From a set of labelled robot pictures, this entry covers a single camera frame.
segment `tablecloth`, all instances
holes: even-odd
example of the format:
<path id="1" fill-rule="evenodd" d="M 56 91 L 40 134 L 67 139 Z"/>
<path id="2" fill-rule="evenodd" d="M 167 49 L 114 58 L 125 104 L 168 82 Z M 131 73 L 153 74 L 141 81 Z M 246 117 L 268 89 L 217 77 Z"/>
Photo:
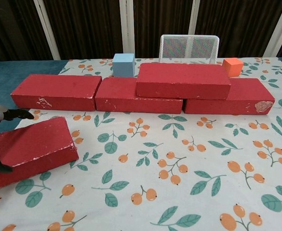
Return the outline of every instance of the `tablecloth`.
<path id="1" fill-rule="evenodd" d="M 64 116 L 80 159 L 1 188 L 0 230 L 282 230 L 282 62 L 241 60 L 276 99 L 268 115 L 30 110 L 18 128 Z M 112 60 L 60 75 L 105 78 Z"/>

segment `red brick block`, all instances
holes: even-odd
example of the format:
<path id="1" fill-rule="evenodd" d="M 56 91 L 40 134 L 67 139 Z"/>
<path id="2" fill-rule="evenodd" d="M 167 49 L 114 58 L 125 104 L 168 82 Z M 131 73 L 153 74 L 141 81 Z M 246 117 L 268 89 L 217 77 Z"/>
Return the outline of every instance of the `red brick block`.
<path id="1" fill-rule="evenodd" d="M 140 97 L 224 100 L 230 81 L 215 64 L 141 64 L 136 82 Z"/>
<path id="2" fill-rule="evenodd" d="M 135 93 L 136 78 L 105 78 L 95 97 L 98 111 L 179 114 L 181 99 L 142 98 Z"/>
<path id="3" fill-rule="evenodd" d="M 94 111 L 101 76 L 29 75 L 12 93 L 20 108 Z"/>
<path id="4" fill-rule="evenodd" d="M 0 134 L 0 160 L 13 168 L 0 173 L 0 188 L 79 158 L 64 117 Z"/>
<path id="5" fill-rule="evenodd" d="M 237 77 L 241 74 L 243 62 L 238 58 L 226 58 L 222 66 L 227 71 L 228 77 Z"/>
<path id="6" fill-rule="evenodd" d="M 256 78 L 233 78 L 226 100 L 194 100 L 185 102 L 186 114 L 266 115 L 274 97 Z"/>

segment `wire mesh container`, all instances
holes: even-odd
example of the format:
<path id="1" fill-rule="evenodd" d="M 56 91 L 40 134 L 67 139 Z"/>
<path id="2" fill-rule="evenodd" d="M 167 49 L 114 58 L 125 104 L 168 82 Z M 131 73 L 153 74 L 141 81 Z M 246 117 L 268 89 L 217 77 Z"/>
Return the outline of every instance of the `wire mesh container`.
<path id="1" fill-rule="evenodd" d="M 215 35 L 162 35 L 159 63 L 216 64 L 218 47 Z"/>

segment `light blue cube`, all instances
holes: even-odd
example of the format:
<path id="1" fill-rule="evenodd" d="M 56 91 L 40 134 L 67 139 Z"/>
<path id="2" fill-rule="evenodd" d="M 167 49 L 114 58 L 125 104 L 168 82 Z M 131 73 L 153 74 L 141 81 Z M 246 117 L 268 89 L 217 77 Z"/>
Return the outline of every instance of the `light blue cube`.
<path id="1" fill-rule="evenodd" d="M 113 58 L 113 76 L 134 77 L 134 54 L 115 54 Z"/>

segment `red foam block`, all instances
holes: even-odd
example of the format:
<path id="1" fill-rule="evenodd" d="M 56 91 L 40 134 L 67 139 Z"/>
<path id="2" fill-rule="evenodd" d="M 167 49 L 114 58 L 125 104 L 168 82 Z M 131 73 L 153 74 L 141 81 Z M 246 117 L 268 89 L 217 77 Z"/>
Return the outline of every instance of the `red foam block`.
<path id="1" fill-rule="evenodd" d="M 105 78 L 95 97 L 98 111 L 107 112 L 145 112 L 179 114 L 181 99 L 159 99 L 137 97 L 136 78 Z"/>
<path id="2" fill-rule="evenodd" d="M 94 111 L 101 76 L 29 75 L 12 93 L 20 108 Z"/>
<path id="3" fill-rule="evenodd" d="M 232 78 L 226 100 L 186 100 L 186 114 L 266 115 L 274 97 L 256 78 Z"/>
<path id="4" fill-rule="evenodd" d="M 136 94 L 141 97 L 221 99 L 228 96 L 230 81 L 215 64 L 141 64 Z"/>
<path id="5" fill-rule="evenodd" d="M 0 188 L 79 158 L 64 117 L 0 134 L 0 160 L 13 168 L 0 173 Z"/>

